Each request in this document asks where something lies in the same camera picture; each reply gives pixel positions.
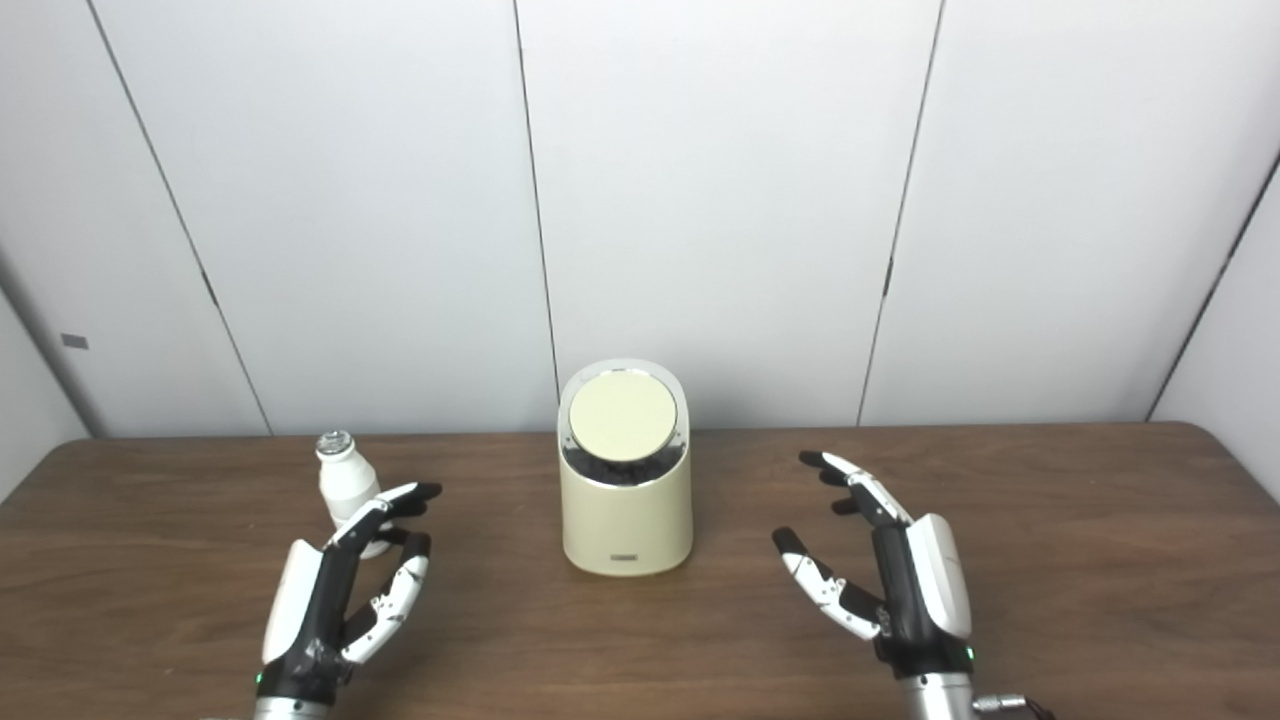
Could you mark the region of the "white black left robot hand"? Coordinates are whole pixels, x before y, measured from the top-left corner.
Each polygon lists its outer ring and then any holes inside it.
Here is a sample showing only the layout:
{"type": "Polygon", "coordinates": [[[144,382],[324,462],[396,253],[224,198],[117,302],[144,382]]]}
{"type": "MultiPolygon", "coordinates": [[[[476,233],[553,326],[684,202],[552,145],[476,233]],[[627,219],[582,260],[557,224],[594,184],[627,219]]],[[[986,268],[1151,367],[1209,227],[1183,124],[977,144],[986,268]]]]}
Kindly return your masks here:
{"type": "Polygon", "coordinates": [[[428,575],[431,537],[393,520],[422,516],[442,491],[438,483],[384,491],[321,548],[303,539],[291,546],[264,637],[256,719],[325,719],[355,670],[404,625],[428,575]],[[378,594],[348,614],[362,553],[375,542],[398,546],[398,565],[378,594]]]}

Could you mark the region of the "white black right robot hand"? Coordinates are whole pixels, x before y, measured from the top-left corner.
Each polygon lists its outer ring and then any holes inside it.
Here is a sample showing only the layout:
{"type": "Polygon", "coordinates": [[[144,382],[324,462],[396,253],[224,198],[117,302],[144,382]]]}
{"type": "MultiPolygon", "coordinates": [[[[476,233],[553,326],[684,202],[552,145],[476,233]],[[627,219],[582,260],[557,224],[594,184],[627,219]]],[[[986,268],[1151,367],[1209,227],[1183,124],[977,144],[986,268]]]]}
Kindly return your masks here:
{"type": "Polygon", "coordinates": [[[883,593],[838,577],[794,529],[781,527],[772,539],[790,577],[827,618],[870,642],[897,679],[970,676],[972,607],[948,521],[934,512],[913,518],[874,475],[835,454],[801,451],[799,459],[818,469],[823,483],[849,492],[832,502],[835,514],[870,525],[883,593]]]}

